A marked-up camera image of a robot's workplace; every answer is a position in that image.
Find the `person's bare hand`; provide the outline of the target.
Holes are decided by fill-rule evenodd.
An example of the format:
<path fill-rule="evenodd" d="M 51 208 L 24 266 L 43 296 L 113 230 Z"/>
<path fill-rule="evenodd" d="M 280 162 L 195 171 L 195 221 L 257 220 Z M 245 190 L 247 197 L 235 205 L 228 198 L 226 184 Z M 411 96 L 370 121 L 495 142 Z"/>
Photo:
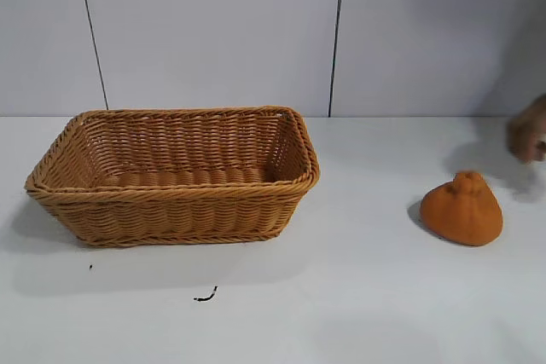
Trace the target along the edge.
<path fill-rule="evenodd" d="M 509 152 L 520 162 L 545 160 L 545 95 L 509 120 L 506 136 Z"/>

